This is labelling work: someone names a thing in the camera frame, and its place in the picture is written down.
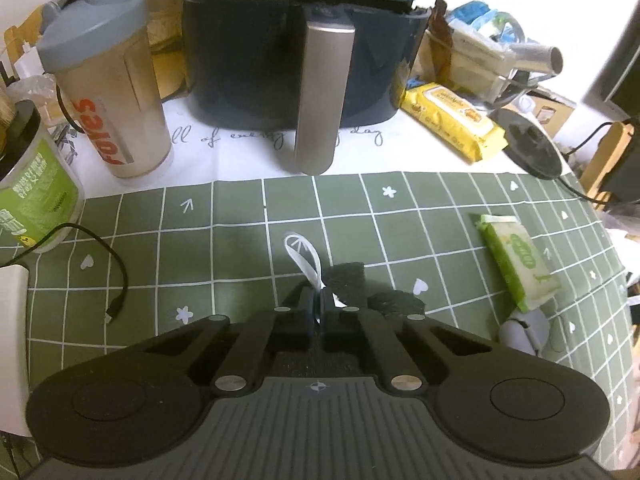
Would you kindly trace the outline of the grey lid shaker bottle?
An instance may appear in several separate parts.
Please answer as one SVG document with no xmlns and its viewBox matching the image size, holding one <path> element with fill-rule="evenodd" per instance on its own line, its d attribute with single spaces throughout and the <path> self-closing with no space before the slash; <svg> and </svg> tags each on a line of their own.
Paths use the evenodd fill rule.
<svg viewBox="0 0 640 480">
<path fill-rule="evenodd" d="M 146 0 L 51 0 L 37 51 L 111 174 L 142 177 L 168 157 L 170 135 L 146 26 Z"/>
</svg>

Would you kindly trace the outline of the green grid tablecloth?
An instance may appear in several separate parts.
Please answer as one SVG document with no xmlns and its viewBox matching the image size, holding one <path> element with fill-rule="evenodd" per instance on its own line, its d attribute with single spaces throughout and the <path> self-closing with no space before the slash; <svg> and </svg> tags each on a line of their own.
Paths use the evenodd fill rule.
<svg viewBox="0 0 640 480">
<path fill-rule="evenodd" d="M 492 339 L 511 298 L 476 222 L 514 216 L 562 283 L 544 306 L 544 356 L 590 376 L 612 406 L 597 450 L 632 456 L 631 324 L 624 269 L 591 206 L 527 174 L 349 174 L 218 181 L 93 197 L 82 231 L 25 259 L 28 377 L 168 332 L 213 312 L 239 320 L 300 279 L 286 234 L 325 266 L 362 262 L 367 278 L 411 292 L 426 312 Z"/>
</svg>

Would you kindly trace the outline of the black kettle base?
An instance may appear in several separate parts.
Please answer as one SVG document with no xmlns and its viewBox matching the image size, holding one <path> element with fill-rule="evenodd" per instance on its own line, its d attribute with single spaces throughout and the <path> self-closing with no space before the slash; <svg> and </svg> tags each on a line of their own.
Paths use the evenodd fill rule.
<svg viewBox="0 0 640 480">
<path fill-rule="evenodd" d="M 503 151 L 531 176 L 555 180 L 562 174 L 561 157 L 548 136 L 529 119 L 513 110 L 493 110 L 489 118 L 504 130 Z"/>
</svg>

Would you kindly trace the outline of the glass bowl with items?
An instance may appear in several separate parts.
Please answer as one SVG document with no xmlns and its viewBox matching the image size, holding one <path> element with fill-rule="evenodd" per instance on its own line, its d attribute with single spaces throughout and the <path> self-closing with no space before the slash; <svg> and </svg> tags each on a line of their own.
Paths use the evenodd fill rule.
<svg viewBox="0 0 640 480">
<path fill-rule="evenodd" d="M 564 68 L 559 48 L 537 44 L 510 13 L 470 1 L 435 0 L 419 51 L 421 77 L 502 107 Z"/>
</svg>

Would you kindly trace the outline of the green label white jar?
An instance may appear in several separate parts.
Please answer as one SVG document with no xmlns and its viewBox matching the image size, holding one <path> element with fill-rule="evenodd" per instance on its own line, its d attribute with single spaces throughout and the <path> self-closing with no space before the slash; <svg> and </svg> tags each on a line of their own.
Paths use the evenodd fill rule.
<svg viewBox="0 0 640 480">
<path fill-rule="evenodd" d="M 79 220 L 85 194 L 37 107 L 15 104 L 1 152 L 1 229 L 27 248 L 47 252 L 70 234 L 62 224 Z"/>
</svg>

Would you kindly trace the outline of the white power bank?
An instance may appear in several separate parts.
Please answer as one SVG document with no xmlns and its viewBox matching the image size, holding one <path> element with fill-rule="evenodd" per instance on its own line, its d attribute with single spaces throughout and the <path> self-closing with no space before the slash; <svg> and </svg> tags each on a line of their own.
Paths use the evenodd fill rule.
<svg viewBox="0 0 640 480">
<path fill-rule="evenodd" d="M 0 424 L 8 434 L 29 438 L 27 292 L 28 270 L 19 264 L 4 266 L 0 278 Z"/>
</svg>

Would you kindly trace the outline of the yellow wet wipes pack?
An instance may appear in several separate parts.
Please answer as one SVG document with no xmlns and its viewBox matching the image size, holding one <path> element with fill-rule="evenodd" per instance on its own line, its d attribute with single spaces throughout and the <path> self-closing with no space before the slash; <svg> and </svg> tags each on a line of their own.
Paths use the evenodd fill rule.
<svg viewBox="0 0 640 480">
<path fill-rule="evenodd" d="M 502 127 L 440 84 L 406 90 L 401 108 L 470 164 L 491 158 L 508 146 Z"/>
</svg>

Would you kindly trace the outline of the green wet wipes pack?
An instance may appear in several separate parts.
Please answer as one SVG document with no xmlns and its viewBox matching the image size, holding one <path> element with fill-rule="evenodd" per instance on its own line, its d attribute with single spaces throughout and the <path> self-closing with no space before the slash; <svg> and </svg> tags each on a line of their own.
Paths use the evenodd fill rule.
<svg viewBox="0 0 640 480">
<path fill-rule="evenodd" d="M 476 226 L 522 312 L 540 308 L 561 289 L 560 279 L 550 272 L 518 218 L 482 214 Z"/>
</svg>

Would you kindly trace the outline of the black air fryer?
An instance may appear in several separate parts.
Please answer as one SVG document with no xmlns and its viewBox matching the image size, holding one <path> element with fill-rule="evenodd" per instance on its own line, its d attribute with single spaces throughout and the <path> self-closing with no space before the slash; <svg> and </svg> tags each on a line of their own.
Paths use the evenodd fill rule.
<svg viewBox="0 0 640 480">
<path fill-rule="evenodd" d="M 430 14 L 416 0 L 183 0 L 191 113 L 214 127 L 295 134 L 318 176 L 341 129 L 393 117 Z"/>
</svg>

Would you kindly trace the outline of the grey earbuds case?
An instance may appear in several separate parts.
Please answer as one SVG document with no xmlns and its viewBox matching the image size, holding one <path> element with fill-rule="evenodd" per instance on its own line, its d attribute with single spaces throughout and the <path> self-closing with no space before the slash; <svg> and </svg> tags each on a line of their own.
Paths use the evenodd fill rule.
<svg viewBox="0 0 640 480">
<path fill-rule="evenodd" d="M 498 341 L 511 349 L 540 356 L 550 336 L 550 322 L 539 309 L 522 312 L 515 309 L 500 325 Z"/>
</svg>

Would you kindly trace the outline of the wooden chair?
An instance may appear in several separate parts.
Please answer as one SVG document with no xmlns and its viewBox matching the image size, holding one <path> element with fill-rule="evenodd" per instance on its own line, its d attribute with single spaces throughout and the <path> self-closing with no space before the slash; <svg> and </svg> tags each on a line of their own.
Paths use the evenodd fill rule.
<svg viewBox="0 0 640 480">
<path fill-rule="evenodd" d="M 611 200 L 612 193 L 602 190 L 604 178 L 623 157 L 624 151 L 633 138 L 633 125 L 614 122 L 599 141 L 597 151 L 580 176 L 579 182 L 585 194 L 597 201 L 594 204 L 597 210 L 605 210 L 605 206 Z"/>
</svg>

